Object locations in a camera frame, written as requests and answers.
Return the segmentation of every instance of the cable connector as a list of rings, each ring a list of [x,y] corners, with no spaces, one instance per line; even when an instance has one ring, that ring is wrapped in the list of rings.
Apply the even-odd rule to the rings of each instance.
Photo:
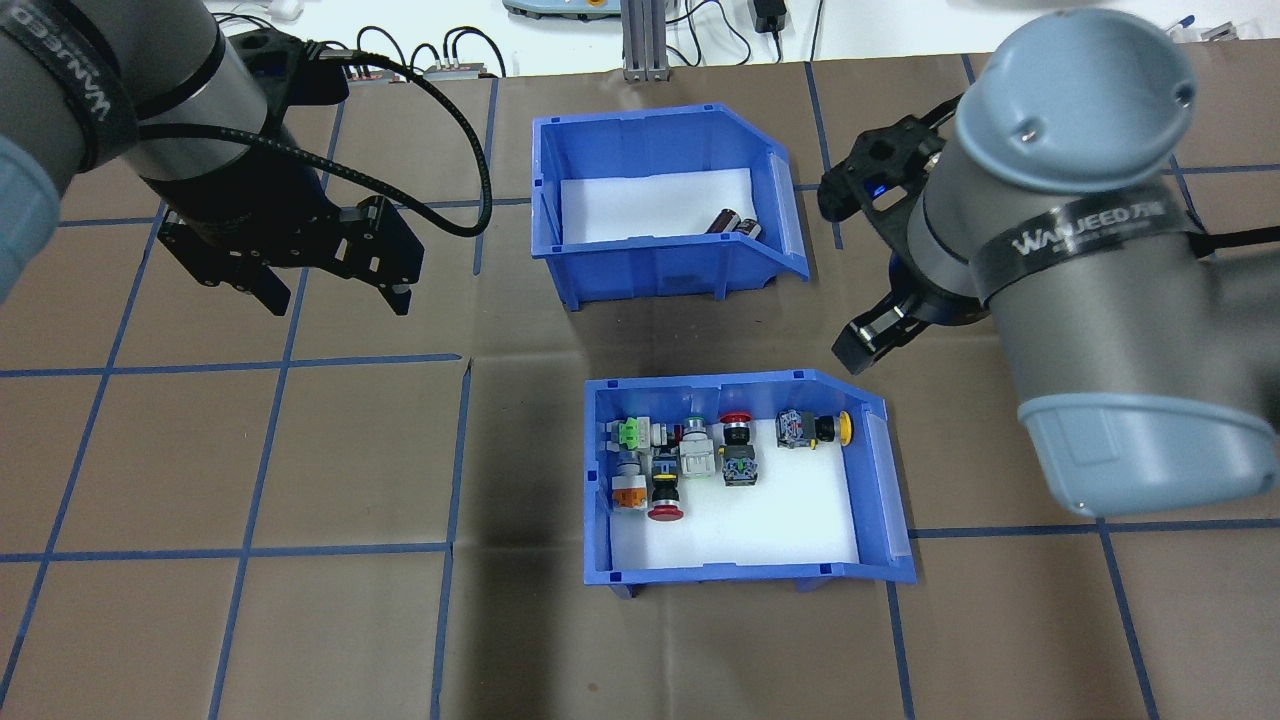
[[[769,35],[787,27],[786,0],[751,0],[750,5],[755,32]]]

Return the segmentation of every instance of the storage bin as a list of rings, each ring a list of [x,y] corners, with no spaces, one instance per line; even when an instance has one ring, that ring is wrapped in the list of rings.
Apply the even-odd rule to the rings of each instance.
[[[538,118],[532,182],[532,256],[570,310],[809,279],[787,151],[723,105]],[[724,208],[763,234],[708,234]]]
[[[849,413],[847,446],[778,447],[773,421],[797,409]],[[620,454],[607,424],[648,416],[708,423],[753,416],[759,479],[680,480],[676,521],[611,503]],[[817,370],[588,380],[584,457],[584,580],[631,597],[639,585],[791,579],[801,591],[832,578],[915,582],[884,401]]]

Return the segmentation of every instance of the battery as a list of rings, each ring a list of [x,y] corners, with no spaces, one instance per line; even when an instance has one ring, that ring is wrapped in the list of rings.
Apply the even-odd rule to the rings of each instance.
[[[764,234],[764,228],[760,227],[760,223],[756,223],[751,218],[742,218],[742,222],[735,225],[733,231],[740,232],[751,240],[760,240],[760,236]]]
[[[739,215],[733,210],[730,210],[728,208],[724,208],[723,210],[721,210],[719,215],[716,215],[716,219],[712,222],[710,227],[707,228],[707,234],[717,234],[717,233],[722,233],[722,232],[728,232],[728,231],[733,229],[735,227],[737,227],[737,224],[741,220],[742,220],[742,215]]]

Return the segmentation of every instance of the blue plastic bin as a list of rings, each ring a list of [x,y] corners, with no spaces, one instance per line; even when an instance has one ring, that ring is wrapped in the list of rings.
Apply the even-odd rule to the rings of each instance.
[[[728,232],[564,242],[563,181],[730,169],[750,170],[759,241]],[[538,118],[532,179],[532,256],[547,260],[570,310],[666,295],[723,300],[785,270],[809,279],[787,151],[723,105]]]
[[[884,401],[874,395],[832,379],[817,370],[690,375],[672,378],[631,378],[588,380],[584,457],[584,580],[589,585],[609,585],[620,597],[632,597],[639,585],[657,583],[698,583],[705,580],[795,580],[797,589],[813,589],[832,578],[868,578],[915,582],[915,564],[908,541],[897,471],[890,443]],[[856,536],[858,562],[796,562],[737,565],[713,562],[701,566],[627,569],[614,568],[614,541],[611,528],[623,512],[611,509],[609,478],[616,471],[617,455],[605,448],[605,423],[648,415],[654,421],[682,423],[690,415],[719,418],[724,413],[748,411],[756,419],[772,419],[782,410],[796,407],[815,414],[847,411],[854,423],[852,442],[842,455],[852,532]],[[772,437],[755,434],[753,443],[776,443]],[[781,452],[812,452],[806,448]],[[764,478],[760,482],[787,482]],[[721,482],[703,480],[703,482]],[[733,488],[753,492],[755,488]],[[690,510],[684,520],[695,521],[695,512],[714,512],[714,507]],[[646,518],[641,521],[654,523]]]

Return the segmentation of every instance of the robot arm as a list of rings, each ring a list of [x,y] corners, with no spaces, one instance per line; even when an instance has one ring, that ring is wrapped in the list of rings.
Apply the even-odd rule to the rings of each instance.
[[[1201,260],[1160,170],[1196,83],[1157,28],[1056,13],[1010,36],[942,149],[906,118],[823,178],[892,291],[833,350],[858,373],[928,324],[995,318],[1055,497],[1082,515],[1219,502],[1276,479],[1280,251]],[[906,197],[877,209],[884,187]]]
[[[472,227],[326,165],[284,128],[291,105],[347,97],[344,65],[385,59],[268,29],[228,40],[198,0],[0,0],[0,300],[52,234],[72,176],[122,154],[168,204],[157,237],[192,277],[252,293],[276,315],[289,290],[271,268],[287,266],[356,278],[397,314],[408,311],[422,245],[383,195],[454,234],[488,224],[488,168],[474,129],[407,69],[454,115],[476,155],[485,199]],[[339,209],[312,165],[383,195]]]

